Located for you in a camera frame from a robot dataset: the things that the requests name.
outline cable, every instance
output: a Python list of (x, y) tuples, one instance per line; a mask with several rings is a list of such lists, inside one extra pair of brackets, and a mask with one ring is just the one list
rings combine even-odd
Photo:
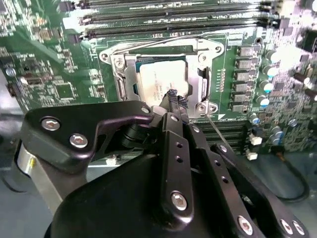
[(280, 199), (283, 202), (289, 202), (289, 203), (295, 203), (295, 202), (300, 202), (305, 200), (306, 198), (309, 197), (309, 192), (310, 192), (310, 188), (309, 185), (306, 181), (306, 179), (303, 177), (303, 175), (301, 174), (301, 172), (298, 171), (297, 168), (295, 168), (289, 161), (287, 161), (283, 155), (283, 153), (281, 152), (276, 152), (275, 155), (287, 166), (287, 168), (289, 169), (289, 171), (296, 177), (298, 178), (298, 180), (302, 183), (303, 185), (303, 192), (302, 194), (300, 194), (297, 197), (293, 197), (293, 198), (285, 198), (285, 197), (279, 197), (276, 195), (276, 197), (278, 199)]

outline electrolytic capacitor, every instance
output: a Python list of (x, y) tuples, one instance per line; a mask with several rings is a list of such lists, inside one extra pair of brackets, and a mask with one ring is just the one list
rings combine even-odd
[(308, 88), (305, 90), (305, 94), (309, 96), (312, 100), (317, 101), (317, 91)]
[(271, 61), (272, 63), (277, 63), (279, 61), (281, 61), (281, 54), (279, 52), (276, 52), (274, 50), (269, 50), (265, 57)]
[(267, 99), (265, 95), (259, 95), (257, 97), (257, 103), (259, 103), (261, 107), (266, 107), (269, 105), (269, 99)]
[(278, 74), (278, 68), (267, 65), (263, 68), (262, 72), (268, 77), (274, 77)]
[(293, 78), (295, 78), (296, 80), (298, 80), (304, 84), (308, 84), (311, 80), (309, 77), (306, 77), (305, 75), (303, 75), (301, 73), (294, 73)]
[(280, 138), (276, 138), (275, 135), (271, 135), (269, 138), (273, 145), (279, 145)]
[(266, 93), (269, 93), (274, 89), (274, 85), (268, 80), (265, 80), (260, 83), (260, 88), (262, 88)]
[(258, 118), (257, 114), (253, 113), (250, 115), (249, 120), (252, 124), (259, 124), (260, 119)]
[(272, 129), (272, 133), (276, 138), (281, 138), (283, 135), (283, 132), (279, 126), (276, 126)]

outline silver screw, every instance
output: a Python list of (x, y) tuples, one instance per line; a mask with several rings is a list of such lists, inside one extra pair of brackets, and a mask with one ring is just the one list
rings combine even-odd
[(238, 222), (241, 227), (241, 229), (247, 234), (247, 235), (252, 235), (253, 234), (253, 228), (250, 224), (250, 222), (245, 219), (243, 216), (238, 217)]
[(118, 69), (124, 69), (124, 67), (125, 67), (124, 59), (122, 59), (122, 58), (116, 58), (116, 59), (114, 60), (114, 65), (115, 65), (115, 67), (118, 68)]
[(88, 145), (87, 138), (84, 135), (78, 133), (72, 134), (69, 138), (69, 142), (76, 148), (84, 148)]
[(288, 122), (288, 125), (290, 127), (295, 127), (297, 126), (297, 120), (296, 119), (291, 119), (289, 122)]
[(305, 235), (304, 229), (297, 222), (293, 221), (293, 224), (299, 234), (301, 234), (302, 236)]
[(175, 192), (172, 194), (171, 199), (172, 199), (172, 203), (178, 210), (184, 211), (187, 208), (186, 199), (184, 198), (182, 194)]
[(150, 113), (150, 110), (145, 107), (141, 107), (141, 110), (145, 113)]
[(206, 106), (203, 103), (198, 103), (196, 108), (199, 112), (203, 112), (206, 110)]
[(227, 148), (226, 148), (226, 147), (224, 147), (223, 145), (220, 145), (220, 149), (221, 149), (224, 153), (226, 153), (226, 152), (227, 152)]
[(293, 234), (293, 230), (292, 230), (292, 228), (290, 227), (290, 225), (287, 224), (287, 222), (284, 221), (283, 219), (281, 219), (280, 222), (281, 222), (283, 228), (285, 229), (285, 231), (286, 231), (288, 234), (292, 235), (292, 234)]
[(47, 118), (42, 121), (42, 127), (46, 130), (58, 130), (60, 128), (60, 124), (53, 118)]
[(171, 115), (170, 118), (172, 118), (173, 121), (178, 121), (178, 118), (173, 115)]
[(198, 127), (196, 127), (196, 126), (193, 126), (193, 129), (194, 129), (194, 131), (195, 131), (195, 132), (197, 132), (197, 133), (199, 132), (199, 129), (198, 129)]
[(14, 77), (16, 75), (15, 69), (14, 68), (7, 68), (5, 70), (5, 73), (10, 76), (10, 77)]

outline motherboard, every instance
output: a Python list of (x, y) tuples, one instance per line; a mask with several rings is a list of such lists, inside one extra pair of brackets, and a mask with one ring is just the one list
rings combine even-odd
[(0, 65), (23, 110), (188, 100), (249, 160), (316, 145), (316, 0), (0, 0)]

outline robotic arm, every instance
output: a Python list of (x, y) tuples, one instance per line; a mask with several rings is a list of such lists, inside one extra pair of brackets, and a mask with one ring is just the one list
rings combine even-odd
[[(187, 101), (27, 113), (14, 159), (54, 214), (52, 238), (308, 238), (305, 226), (226, 144), (208, 146)], [(92, 160), (143, 154), (87, 183)]]

